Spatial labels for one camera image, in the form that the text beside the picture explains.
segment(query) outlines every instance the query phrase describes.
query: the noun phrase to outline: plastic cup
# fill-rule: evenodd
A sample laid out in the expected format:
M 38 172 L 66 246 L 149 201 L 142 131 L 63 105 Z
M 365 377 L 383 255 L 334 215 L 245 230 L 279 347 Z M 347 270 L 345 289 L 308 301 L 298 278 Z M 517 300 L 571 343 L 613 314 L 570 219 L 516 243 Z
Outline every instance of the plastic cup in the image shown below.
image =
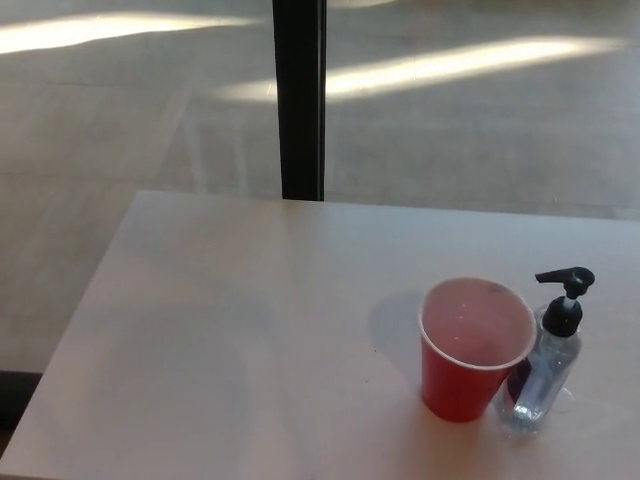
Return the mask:
M 438 417 L 482 416 L 511 368 L 533 348 L 533 313 L 516 293 L 481 278 L 454 278 L 425 298 L 422 398 Z

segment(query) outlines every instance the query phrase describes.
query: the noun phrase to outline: black pump head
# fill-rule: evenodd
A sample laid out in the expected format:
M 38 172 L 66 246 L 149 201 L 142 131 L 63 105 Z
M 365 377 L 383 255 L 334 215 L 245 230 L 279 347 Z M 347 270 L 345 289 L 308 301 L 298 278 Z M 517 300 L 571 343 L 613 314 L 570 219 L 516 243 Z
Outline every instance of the black pump head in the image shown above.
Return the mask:
M 536 280 L 539 283 L 562 283 L 567 292 L 567 298 L 575 300 L 587 293 L 589 287 L 596 281 L 596 277 L 588 268 L 573 267 L 539 273 L 536 275 Z

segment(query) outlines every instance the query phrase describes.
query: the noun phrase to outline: white table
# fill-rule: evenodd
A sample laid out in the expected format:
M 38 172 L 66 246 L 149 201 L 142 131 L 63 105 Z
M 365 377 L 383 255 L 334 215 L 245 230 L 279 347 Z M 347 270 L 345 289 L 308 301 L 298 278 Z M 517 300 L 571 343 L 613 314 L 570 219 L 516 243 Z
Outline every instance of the white table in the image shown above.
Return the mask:
M 635 479 L 640 224 L 143 192 L 0 473 L 63 479 Z M 535 440 L 420 402 L 424 292 L 587 266 L 576 401 Z

